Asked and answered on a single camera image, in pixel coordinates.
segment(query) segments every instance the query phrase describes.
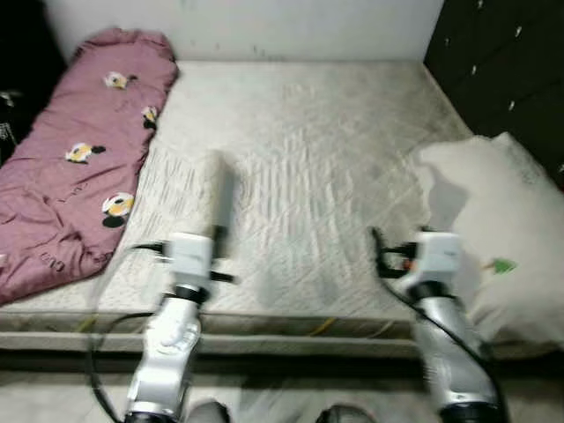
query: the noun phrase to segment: quilted mattress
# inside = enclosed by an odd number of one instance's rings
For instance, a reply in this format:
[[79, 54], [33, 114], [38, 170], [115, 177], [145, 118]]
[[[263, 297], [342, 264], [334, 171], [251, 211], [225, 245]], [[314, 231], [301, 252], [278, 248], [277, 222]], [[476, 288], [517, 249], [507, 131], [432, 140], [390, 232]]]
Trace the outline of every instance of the quilted mattress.
[[[420, 63], [178, 63], [121, 248], [204, 225], [210, 150], [236, 193], [232, 255], [203, 312], [208, 353], [410, 356], [411, 315], [376, 283], [367, 227], [389, 242], [427, 218], [409, 153], [470, 132]], [[0, 310], [0, 348], [81, 350], [97, 278]], [[155, 309], [169, 279], [139, 252], [100, 319]], [[109, 350], [138, 350], [143, 322]]]

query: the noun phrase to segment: pillow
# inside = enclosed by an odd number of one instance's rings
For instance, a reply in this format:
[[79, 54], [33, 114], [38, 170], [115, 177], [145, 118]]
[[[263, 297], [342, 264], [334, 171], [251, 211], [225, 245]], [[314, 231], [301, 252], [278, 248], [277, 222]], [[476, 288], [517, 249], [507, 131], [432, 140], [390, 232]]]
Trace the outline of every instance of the pillow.
[[430, 145], [413, 165], [429, 225], [460, 234], [453, 281], [489, 341], [564, 346], [564, 196], [509, 134]]

